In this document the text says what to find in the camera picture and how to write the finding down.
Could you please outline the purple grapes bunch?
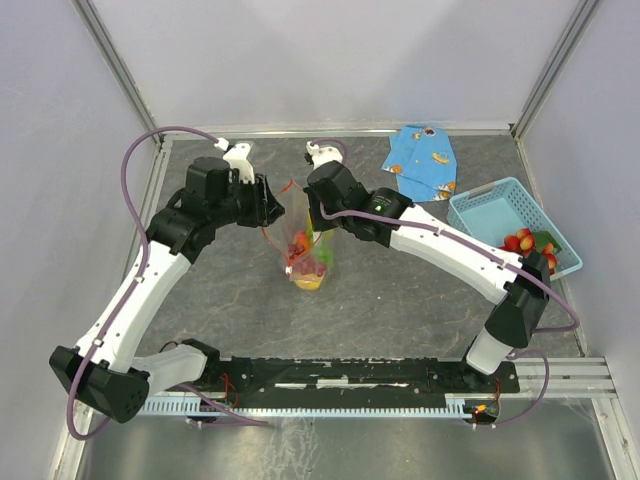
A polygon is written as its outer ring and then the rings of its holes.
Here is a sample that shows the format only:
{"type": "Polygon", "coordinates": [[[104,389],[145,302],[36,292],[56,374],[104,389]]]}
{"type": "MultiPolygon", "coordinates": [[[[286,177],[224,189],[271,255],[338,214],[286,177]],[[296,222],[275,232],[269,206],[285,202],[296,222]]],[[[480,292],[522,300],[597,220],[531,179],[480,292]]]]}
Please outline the purple grapes bunch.
{"type": "Polygon", "coordinates": [[[318,245],[289,244],[288,260],[296,279],[316,280],[322,278],[329,268],[318,245]]]}

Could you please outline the clear zip bag orange zipper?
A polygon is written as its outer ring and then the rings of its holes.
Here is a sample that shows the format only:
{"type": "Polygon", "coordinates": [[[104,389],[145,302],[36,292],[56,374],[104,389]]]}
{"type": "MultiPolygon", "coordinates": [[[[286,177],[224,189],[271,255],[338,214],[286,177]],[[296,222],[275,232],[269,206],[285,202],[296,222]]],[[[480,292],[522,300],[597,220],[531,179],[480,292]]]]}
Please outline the clear zip bag orange zipper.
{"type": "Polygon", "coordinates": [[[262,228],[266,241],[279,253],[279,264],[297,288],[316,291],[329,277],[334,264],[332,231],[316,232],[303,188],[291,179],[275,194],[285,214],[262,228]]]}

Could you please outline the yellow pear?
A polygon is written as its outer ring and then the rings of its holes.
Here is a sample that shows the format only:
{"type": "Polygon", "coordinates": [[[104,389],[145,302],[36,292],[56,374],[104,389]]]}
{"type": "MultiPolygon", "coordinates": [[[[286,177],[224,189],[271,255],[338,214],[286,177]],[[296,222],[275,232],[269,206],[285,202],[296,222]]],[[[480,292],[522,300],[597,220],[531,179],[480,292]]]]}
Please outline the yellow pear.
{"type": "Polygon", "coordinates": [[[322,283],[322,277],[298,278],[294,281],[294,284],[304,291],[316,291],[320,288],[322,283]]]}

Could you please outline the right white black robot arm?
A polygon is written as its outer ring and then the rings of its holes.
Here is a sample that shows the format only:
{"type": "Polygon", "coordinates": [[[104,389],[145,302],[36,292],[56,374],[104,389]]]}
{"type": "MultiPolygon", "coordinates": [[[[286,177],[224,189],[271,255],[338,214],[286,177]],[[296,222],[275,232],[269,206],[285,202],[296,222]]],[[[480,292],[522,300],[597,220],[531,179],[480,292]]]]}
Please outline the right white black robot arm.
{"type": "Polygon", "coordinates": [[[550,297],[547,260],[492,247],[437,220],[390,188],[367,190],[337,160],[313,168],[304,188],[317,232],[341,228],[364,242],[413,255],[473,287],[493,308],[458,368],[481,391],[500,363],[530,343],[550,297]]]}

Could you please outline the green grapes bunch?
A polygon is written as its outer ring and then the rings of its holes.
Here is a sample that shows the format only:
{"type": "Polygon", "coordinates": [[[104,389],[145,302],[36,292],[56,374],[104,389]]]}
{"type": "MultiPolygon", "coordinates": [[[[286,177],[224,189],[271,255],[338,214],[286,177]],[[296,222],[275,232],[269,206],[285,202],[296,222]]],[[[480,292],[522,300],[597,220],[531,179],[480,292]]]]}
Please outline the green grapes bunch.
{"type": "Polygon", "coordinates": [[[311,255],[320,264],[327,268],[334,261],[334,232],[332,230],[317,232],[313,229],[311,217],[307,216],[307,236],[311,243],[311,255]]]}

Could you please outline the orange peach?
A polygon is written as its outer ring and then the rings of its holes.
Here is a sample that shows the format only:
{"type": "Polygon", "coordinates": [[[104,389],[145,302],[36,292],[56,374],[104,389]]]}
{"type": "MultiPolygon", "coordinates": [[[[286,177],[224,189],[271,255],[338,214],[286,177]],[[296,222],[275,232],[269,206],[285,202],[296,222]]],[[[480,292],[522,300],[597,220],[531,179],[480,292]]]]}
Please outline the orange peach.
{"type": "Polygon", "coordinates": [[[298,231],[295,234],[294,243],[296,245],[301,245],[303,248],[309,248],[311,245],[309,237],[305,231],[298,231]]]}

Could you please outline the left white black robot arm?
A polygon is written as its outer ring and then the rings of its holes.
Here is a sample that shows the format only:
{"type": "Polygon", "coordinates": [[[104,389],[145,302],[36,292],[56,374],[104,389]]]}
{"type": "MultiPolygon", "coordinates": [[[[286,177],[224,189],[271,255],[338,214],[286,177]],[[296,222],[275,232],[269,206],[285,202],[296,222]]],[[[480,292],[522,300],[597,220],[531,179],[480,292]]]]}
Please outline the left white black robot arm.
{"type": "Polygon", "coordinates": [[[147,357],[137,356],[137,348],[168,293],[219,229],[267,227],[283,213],[248,160],[230,153],[196,159],[184,187],[152,218],[132,270],[101,317],[75,346],[51,354],[49,364],[70,399],[125,423],[158,392],[186,382],[215,387],[217,349],[194,339],[147,357]]]}

